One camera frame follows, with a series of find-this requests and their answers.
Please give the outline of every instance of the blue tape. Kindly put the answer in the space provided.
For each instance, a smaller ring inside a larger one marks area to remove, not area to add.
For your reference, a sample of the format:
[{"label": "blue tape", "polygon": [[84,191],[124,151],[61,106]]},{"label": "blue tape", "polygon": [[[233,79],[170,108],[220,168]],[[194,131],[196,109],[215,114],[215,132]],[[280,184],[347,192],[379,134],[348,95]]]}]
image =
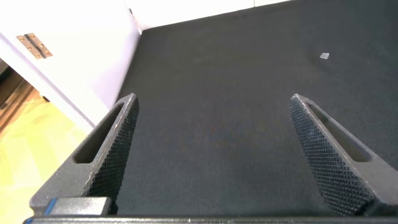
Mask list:
[{"label": "blue tape", "polygon": [[44,215],[50,214],[50,212],[51,212],[52,208],[54,207],[56,201],[57,201],[57,198],[51,199],[49,205],[47,206],[47,209],[44,212]]}]

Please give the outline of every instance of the black textured surface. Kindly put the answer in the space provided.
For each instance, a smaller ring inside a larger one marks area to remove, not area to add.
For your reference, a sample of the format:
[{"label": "black textured surface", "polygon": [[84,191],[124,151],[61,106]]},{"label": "black textured surface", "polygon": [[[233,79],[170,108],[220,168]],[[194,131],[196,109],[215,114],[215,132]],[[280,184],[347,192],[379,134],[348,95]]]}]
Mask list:
[{"label": "black textured surface", "polygon": [[289,118],[294,93],[398,168],[397,11],[292,1],[145,30],[120,92],[141,112],[118,213],[331,215]]},{"label": "black textured surface", "polygon": [[123,122],[119,124],[118,133],[112,139],[111,149],[101,164],[99,171],[95,174],[87,196],[117,199],[129,157],[138,111],[138,101],[135,100],[134,103],[131,103],[130,108],[127,109],[127,115],[124,117]]},{"label": "black textured surface", "polygon": [[373,194],[353,174],[297,97],[290,99],[289,113],[325,202],[339,215],[363,212]]},{"label": "black textured surface", "polygon": [[397,218],[128,218],[128,217],[55,217],[47,215],[44,217],[34,217],[25,220],[25,224],[51,223],[51,224],[71,224],[71,223],[89,223],[89,224],[395,224]]}]

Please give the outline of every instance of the wooden floor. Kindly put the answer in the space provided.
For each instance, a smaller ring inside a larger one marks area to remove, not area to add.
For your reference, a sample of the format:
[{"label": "wooden floor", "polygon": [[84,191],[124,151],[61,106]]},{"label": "wooden floor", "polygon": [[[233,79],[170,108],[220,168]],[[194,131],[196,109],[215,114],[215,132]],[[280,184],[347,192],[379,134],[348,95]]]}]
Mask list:
[{"label": "wooden floor", "polygon": [[0,223],[33,215],[29,199],[86,137],[24,82],[0,109]]}]

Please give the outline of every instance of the floor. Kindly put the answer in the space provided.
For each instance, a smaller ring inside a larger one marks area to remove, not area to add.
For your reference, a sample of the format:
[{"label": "floor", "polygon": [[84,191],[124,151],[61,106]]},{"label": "floor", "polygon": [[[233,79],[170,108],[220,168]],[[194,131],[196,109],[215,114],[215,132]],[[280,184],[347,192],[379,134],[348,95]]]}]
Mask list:
[{"label": "floor", "polygon": [[295,93],[398,170],[397,10],[289,1],[144,30],[119,94],[140,108],[118,214],[331,215]]},{"label": "floor", "polygon": [[29,199],[86,134],[24,82],[0,110],[0,223],[33,215]]}]

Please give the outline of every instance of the diamond pattern texture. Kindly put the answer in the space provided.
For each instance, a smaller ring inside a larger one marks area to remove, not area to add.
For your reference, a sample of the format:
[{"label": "diamond pattern texture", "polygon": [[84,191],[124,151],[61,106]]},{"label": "diamond pattern texture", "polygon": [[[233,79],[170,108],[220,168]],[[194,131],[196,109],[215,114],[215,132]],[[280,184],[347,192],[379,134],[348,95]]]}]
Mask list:
[{"label": "diamond pattern texture", "polygon": [[326,203],[339,215],[360,213],[373,195],[334,150],[298,98],[290,99],[289,113]]}]

